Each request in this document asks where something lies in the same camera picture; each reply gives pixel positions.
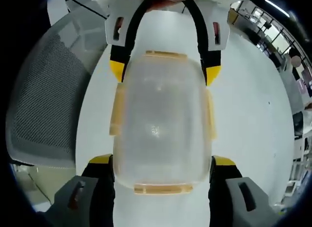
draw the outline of plastic lid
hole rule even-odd
[[[210,168],[207,106],[200,65],[186,55],[132,61],[112,114],[116,180],[141,194],[190,192]]]

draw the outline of white table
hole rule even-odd
[[[138,29],[133,57],[146,50],[185,53],[199,60],[192,18],[168,11],[147,13]],[[109,124],[117,81],[107,47],[86,91],[77,131],[76,171],[112,153]],[[254,45],[230,34],[222,70],[209,87],[214,99],[217,139],[213,154],[234,160],[271,203],[282,199],[293,162],[293,120],[289,100],[274,64]],[[115,184],[116,227],[209,226],[208,178],[187,195],[139,196]]]

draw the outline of window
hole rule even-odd
[[[261,18],[262,13],[263,13],[262,10],[260,10],[259,8],[255,8],[249,20],[252,23],[255,23],[259,27],[259,24],[261,23],[260,18]]]
[[[274,25],[271,28],[264,31],[264,34],[269,37],[269,41],[273,41],[274,38],[279,34],[279,30]]]
[[[291,46],[288,47],[288,49],[284,52],[284,54],[288,54],[290,49],[291,49]]]
[[[272,45],[277,49],[277,51],[282,54],[287,47],[289,47],[289,43],[283,36],[283,34],[279,34],[277,38],[273,41]]]
[[[260,17],[259,18],[259,23],[257,24],[257,26],[259,27],[259,28],[262,28],[263,27],[263,25],[265,24],[265,19],[263,19],[262,17]]]

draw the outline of gray mesh chair back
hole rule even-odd
[[[75,167],[79,112],[105,47],[103,18],[84,8],[55,23],[34,46],[19,71],[6,115],[13,160]]]

